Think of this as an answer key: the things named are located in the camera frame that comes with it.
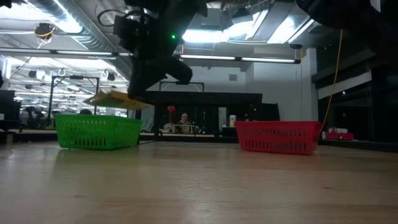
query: green basket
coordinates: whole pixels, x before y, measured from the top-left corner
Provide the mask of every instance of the green basket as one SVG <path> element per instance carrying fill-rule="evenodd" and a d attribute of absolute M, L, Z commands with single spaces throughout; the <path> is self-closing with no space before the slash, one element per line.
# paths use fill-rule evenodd
<path fill-rule="evenodd" d="M 112 150 L 137 144 L 141 120 L 118 116 L 55 114 L 60 147 Z"/>

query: fluorescent light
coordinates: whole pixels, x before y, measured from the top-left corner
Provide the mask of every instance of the fluorescent light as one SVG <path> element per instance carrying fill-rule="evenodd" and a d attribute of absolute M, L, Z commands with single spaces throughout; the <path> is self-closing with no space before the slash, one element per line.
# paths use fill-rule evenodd
<path fill-rule="evenodd" d="M 116 57 L 88 56 L 87 59 L 116 60 Z"/>
<path fill-rule="evenodd" d="M 34 18 L 38 21 L 46 21 L 49 17 L 41 12 L 33 10 L 27 4 L 16 4 L 12 3 L 12 7 L 0 7 L 0 18 L 1 19 L 22 19 L 32 20 Z"/>
<path fill-rule="evenodd" d="M 283 44 L 294 34 L 294 20 L 288 16 L 267 41 L 268 44 Z"/>
<path fill-rule="evenodd" d="M 40 49 L 13 49 L 13 48 L 0 48 L 0 52 L 7 53 L 30 53 L 30 54 L 50 54 L 50 50 Z"/>
<path fill-rule="evenodd" d="M 89 52 L 89 51 L 71 51 L 71 50 L 58 50 L 60 54 L 69 55 L 95 55 L 95 56 L 112 56 L 111 52 Z"/>
<path fill-rule="evenodd" d="M 35 92 L 15 92 L 16 95 L 30 95 L 30 96 L 50 96 L 50 93 L 35 93 Z M 78 94 L 78 93 L 54 93 L 53 96 L 75 96 L 82 98 L 89 98 L 93 95 Z"/>
<path fill-rule="evenodd" d="M 120 57 L 128 57 L 128 56 L 132 56 L 132 54 L 130 53 L 119 53 Z"/>
<path fill-rule="evenodd" d="M 295 63 L 293 59 L 243 57 L 243 62 Z"/>
<path fill-rule="evenodd" d="M 189 43 L 220 43 L 229 39 L 222 31 L 214 30 L 187 30 L 182 39 Z"/>
<path fill-rule="evenodd" d="M 80 85 L 81 87 L 90 87 L 90 88 L 96 88 L 96 85 Z M 114 88 L 114 87 L 126 87 L 127 84 L 119 84 L 119 85 L 100 85 L 100 88 Z"/>
<path fill-rule="evenodd" d="M 308 23 L 306 23 L 303 27 L 301 27 L 287 42 L 291 43 L 295 39 L 297 39 L 300 35 L 304 33 L 315 21 L 311 19 Z"/>
<path fill-rule="evenodd" d="M 207 59 L 207 60 L 235 60 L 235 57 L 210 56 L 210 55 L 180 55 L 180 58 Z"/>
<path fill-rule="evenodd" d="M 260 29 L 262 22 L 264 22 L 264 19 L 266 18 L 268 12 L 269 12 L 268 10 L 264 10 L 260 13 L 256 21 L 254 22 L 252 29 L 247 33 L 246 40 L 254 37 L 254 35 Z"/>

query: table surface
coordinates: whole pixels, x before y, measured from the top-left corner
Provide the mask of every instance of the table surface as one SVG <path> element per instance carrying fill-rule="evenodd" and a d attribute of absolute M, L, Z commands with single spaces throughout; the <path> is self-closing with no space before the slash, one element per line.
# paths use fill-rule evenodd
<path fill-rule="evenodd" d="M 0 148 L 1 223 L 397 223 L 398 154 L 237 144 Z"/>

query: air duct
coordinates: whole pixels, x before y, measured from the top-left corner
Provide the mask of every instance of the air duct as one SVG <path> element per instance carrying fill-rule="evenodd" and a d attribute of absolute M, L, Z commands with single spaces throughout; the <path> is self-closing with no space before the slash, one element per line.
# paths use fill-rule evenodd
<path fill-rule="evenodd" d="M 115 52 L 115 46 L 95 26 L 93 21 L 71 0 L 24 0 L 34 9 L 43 12 L 50 17 L 59 29 L 72 36 L 89 51 Z M 113 64 L 127 78 L 131 74 L 130 61 L 117 58 L 107 61 Z"/>

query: plastic basket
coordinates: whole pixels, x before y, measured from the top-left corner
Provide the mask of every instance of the plastic basket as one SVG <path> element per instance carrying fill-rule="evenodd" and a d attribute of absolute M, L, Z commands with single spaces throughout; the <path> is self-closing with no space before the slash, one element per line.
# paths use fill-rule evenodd
<path fill-rule="evenodd" d="M 118 116 L 54 115 L 60 147 L 112 150 L 135 146 L 141 120 Z"/>
<path fill-rule="evenodd" d="M 322 124 L 317 121 L 236 122 L 245 151 L 311 155 L 318 147 Z"/>

